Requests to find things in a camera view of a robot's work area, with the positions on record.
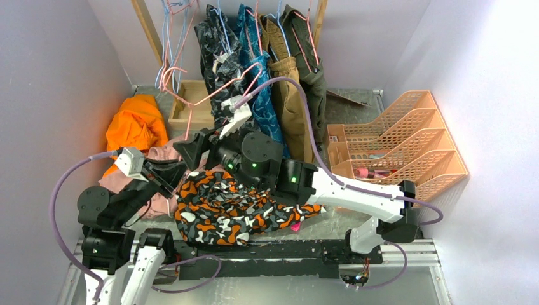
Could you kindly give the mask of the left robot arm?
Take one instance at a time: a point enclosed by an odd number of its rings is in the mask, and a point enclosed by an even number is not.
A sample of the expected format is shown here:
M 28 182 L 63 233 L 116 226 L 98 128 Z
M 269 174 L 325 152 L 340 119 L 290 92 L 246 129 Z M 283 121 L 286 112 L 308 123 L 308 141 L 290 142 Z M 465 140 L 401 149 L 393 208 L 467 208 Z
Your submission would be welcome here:
M 92 186 L 80 195 L 87 304 L 145 304 L 161 265 L 179 260 L 168 229 L 145 230 L 132 252 L 135 231 L 126 224 L 155 194 L 172 198 L 186 170 L 182 161 L 146 160 L 142 179 L 133 179 L 120 192 Z

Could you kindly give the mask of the orange camouflage shorts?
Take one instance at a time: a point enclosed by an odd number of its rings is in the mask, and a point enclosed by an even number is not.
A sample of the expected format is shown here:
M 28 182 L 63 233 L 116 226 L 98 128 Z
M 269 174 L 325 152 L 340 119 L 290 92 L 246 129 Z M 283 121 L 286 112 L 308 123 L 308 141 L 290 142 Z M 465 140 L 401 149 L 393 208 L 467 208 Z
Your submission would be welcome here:
M 177 229 L 185 242 L 194 244 L 244 246 L 253 234 L 291 227 L 325 212 L 322 205 L 281 204 L 223 171 L 190 173 L 177 195 Z

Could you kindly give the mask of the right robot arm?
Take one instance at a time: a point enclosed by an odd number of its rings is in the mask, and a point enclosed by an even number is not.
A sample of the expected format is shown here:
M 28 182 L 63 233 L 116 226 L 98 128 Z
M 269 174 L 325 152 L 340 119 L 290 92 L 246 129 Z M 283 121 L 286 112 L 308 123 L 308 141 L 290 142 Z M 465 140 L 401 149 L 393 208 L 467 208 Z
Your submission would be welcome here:
M 205 129 L 176 142 L 174 149 L 189 168 L 176 214 L 188 242 L 243 246 L 253 234 L 299 224 L 327 206 L 369 215 L 345 235 L 348 262 L 360 262 L 384 242 L 415 239 L 412 182 L 381 186 L 336 177 L 311 163 L 285 158 L 281 144 L 253 131 L 223 137 Z

